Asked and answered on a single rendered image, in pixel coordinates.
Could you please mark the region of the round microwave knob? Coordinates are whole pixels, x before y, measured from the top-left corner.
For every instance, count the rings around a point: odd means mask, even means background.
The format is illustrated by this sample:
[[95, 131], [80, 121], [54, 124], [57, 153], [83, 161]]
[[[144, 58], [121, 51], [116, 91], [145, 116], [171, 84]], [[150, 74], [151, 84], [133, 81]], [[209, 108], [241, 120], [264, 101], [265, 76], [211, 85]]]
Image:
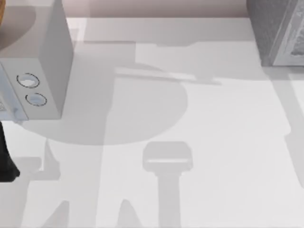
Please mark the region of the round microwave knob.
[[33, 106], [44, 106], [47, 98], [40, 93], [32, 93], [25, 96], [26, 101]]
[[25, 88], [36, 88], [40, 84], [38, 77], [31, 73], [17, 75], [16, 80], [21, 86]]

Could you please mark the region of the pale microwave oven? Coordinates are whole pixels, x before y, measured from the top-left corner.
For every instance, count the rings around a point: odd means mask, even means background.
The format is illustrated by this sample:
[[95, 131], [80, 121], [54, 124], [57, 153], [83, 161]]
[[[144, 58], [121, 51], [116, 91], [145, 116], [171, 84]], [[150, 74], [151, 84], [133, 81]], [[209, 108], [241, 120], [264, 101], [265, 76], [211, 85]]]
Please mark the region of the pale microwave oven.
[[[6, 0], [0, 25], [0, 121], [56, 120], [62, 115], [74, 57], [62, 0]], [[25, 88], [17, 75], [40, 80]], [[44, 106], [25, 96], [40, 93]]]

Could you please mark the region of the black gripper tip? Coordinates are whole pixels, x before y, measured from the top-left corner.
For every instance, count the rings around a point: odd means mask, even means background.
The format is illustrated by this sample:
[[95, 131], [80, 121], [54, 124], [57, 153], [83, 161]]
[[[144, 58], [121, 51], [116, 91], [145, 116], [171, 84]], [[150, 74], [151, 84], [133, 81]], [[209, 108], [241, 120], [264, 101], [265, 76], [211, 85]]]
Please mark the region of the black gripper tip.
[[13, 182], [19, 176], [20, 171], [10, 156], [0, 121], [0, 183]]

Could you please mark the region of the orange wooden object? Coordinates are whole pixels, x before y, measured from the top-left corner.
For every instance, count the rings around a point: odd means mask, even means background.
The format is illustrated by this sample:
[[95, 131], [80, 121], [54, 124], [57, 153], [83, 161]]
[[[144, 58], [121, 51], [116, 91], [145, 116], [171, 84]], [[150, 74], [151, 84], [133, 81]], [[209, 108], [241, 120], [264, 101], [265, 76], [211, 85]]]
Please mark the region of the orange wooden object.
[[0, 0], [0, 25], [4, 16], [6, 0]]

